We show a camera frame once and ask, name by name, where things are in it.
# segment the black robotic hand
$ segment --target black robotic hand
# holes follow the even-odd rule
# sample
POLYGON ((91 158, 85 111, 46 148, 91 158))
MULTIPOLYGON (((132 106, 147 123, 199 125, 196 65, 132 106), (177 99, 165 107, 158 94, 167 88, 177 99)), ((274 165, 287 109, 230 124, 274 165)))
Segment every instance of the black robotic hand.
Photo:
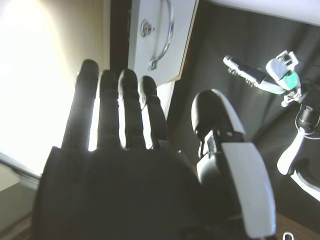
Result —
POLYGON ((98 72, 97 63, 84 61, 62 147, 52 148, 40 180, 33 238, 170 240, 179 239, 185 227, 210 222, 211 204, 196 175, 170 147, 150 77, 141 80, 139 94, 133 71, 124 70, 119 80, 103 72, 97 149, 88 151, 98 72), (148 112, 152 149, 146 149, 140 101, 148 112))

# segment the cabinet door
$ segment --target cabinet door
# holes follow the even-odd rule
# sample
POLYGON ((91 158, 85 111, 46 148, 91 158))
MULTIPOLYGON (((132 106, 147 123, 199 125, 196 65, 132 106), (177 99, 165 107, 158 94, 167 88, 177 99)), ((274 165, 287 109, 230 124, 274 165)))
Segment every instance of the cabinet door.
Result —
POLYGON ((148 75, 157 86, 180 79, 197 5, 198 0, 132 1, 128 67, 138 79, 148 75), (150 60, 159 56, 168 40, 170 21, 173 32, 169 47, 151 70, 150 60), (145 22, 150 33, 143 36, 145 22))

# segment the lock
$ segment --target lock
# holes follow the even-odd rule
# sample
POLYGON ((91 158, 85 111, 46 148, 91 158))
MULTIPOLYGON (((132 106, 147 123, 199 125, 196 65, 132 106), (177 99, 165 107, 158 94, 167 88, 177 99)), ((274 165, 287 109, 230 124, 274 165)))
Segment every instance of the lock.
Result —
POLYGON ((141 23, 141 35, 142 37, 148 36, 152 32, 152 25, 145 19, 141 23))

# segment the dark fabric backdrop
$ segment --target dark fabric backdrop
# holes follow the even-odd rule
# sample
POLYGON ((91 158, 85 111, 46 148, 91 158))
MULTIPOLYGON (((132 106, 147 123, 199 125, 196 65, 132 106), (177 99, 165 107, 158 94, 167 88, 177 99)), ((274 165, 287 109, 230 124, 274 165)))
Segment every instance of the dark fabric backdrop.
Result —
MULTIPOLYGON (((282 108, 281 96, 250 87, 242 78, 228 74, 223 64, 224 56, 230 55, 264 70, 267 62, 284 50, 295 52, 302 81, 320 79, 319 27, 200 0, 182 78, 175 84, 171 101, 169 136, 173 146, 196 165, 199 140, 192 131, 192 101, 202 90, 220 90, 230 100, 247 138, 254 139, 265 161, 277 211, 320 232, 320 202, 304 193, 290 177, 280 175, 276 168, 279 156, 297 133, 294 120, 299 105, 282 108)), ((298 156, 310 157, 310 170, 316 177, 320 175, 319 144, 320 141, 305 141, 298 156)))

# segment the door handle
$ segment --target door handle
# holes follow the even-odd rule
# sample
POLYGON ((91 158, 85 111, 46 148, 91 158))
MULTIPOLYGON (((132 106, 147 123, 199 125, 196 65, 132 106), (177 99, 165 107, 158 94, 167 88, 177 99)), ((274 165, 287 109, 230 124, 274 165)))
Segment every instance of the door handle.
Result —
POLYGON ((168 35, 167 35, 164 47, 160 52, 160 54, 158 56, 151 58, 149 62, 149 71, 155 70, 157 68, 158 61, 166 54, 172 40, 172 35, 174 33, 174 23, 175 23, 174 7, 172 5, 171 0, 166 0, 166 3, 168 5, 168 12, 169 12, 168 35))

